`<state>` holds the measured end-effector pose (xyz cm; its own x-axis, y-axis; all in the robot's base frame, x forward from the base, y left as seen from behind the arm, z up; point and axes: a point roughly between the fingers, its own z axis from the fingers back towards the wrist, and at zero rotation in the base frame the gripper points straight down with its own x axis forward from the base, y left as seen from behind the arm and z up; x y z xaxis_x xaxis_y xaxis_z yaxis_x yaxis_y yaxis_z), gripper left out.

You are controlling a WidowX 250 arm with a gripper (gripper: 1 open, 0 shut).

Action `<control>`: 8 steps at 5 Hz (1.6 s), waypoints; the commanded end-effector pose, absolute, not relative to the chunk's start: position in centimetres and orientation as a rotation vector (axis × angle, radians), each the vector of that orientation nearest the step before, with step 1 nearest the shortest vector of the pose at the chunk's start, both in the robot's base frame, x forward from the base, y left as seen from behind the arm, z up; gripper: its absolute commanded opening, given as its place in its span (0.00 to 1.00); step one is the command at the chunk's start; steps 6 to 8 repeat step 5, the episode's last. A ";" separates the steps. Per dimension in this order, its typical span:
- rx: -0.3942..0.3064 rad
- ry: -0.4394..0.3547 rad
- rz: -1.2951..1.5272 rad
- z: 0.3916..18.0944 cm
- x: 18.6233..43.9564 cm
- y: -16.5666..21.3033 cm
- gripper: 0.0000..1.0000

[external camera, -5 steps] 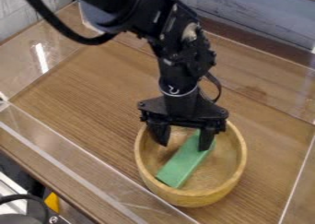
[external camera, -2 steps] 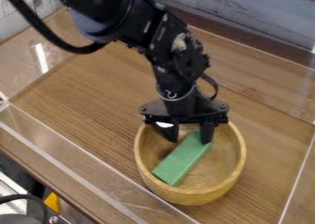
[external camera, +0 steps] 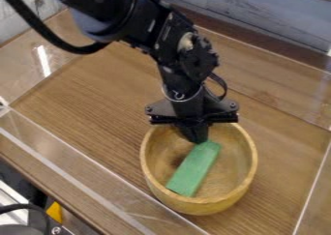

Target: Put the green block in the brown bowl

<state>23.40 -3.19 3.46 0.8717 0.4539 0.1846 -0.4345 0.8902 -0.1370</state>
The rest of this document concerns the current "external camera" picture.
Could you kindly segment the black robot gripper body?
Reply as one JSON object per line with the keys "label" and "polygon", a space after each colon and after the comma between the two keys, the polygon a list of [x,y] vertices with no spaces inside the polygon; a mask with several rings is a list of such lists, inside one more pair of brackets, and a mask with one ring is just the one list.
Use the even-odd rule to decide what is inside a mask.
{"label": "black robot gripper body", "polygon": [[212,90],[202,86],[200,91],[186,100],[166,97],[145,108],[150,123],[200,125],[206,123],[237,123],[240,104],[228,98],[220,98]]}

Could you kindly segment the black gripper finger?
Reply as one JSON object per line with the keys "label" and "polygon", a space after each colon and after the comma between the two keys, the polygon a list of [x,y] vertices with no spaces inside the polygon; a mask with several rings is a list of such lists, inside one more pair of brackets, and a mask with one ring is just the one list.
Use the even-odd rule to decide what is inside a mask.
{"label": "black gripper finger", "polygon": [[193,127],[186,127],[186,126],[178,126],[179,132],[183,136],[183,138],[190,141],[190,142],[197,142],[198,141],[198,135],[197,135],[197,130]]}
{"label": "black gripper finger", "polygon": [[209,128],[210,125],[204,123],[200,124],[196,128],[196,142],[197,143],[204,143],[209,139]]}

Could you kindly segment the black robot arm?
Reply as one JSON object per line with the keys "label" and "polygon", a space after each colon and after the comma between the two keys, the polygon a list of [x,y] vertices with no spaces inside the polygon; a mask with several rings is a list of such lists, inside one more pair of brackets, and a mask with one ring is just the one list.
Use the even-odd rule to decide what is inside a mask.
{"label": "black robot arm", "polygon": [[221,58],[213,44],[186,15],[162,0],[59,0],[67,5],[82,32],[94,41],[85,46],[66,42],[23,0],[6,0],[39,35],[58,48],[93,54],[114,42],[138,48],[157,63],[165,99],[145,112],[153,124],[171,124],[193,143],[209,139],[216,123],[238,121],[238,104],[206,86],[214,79]]}

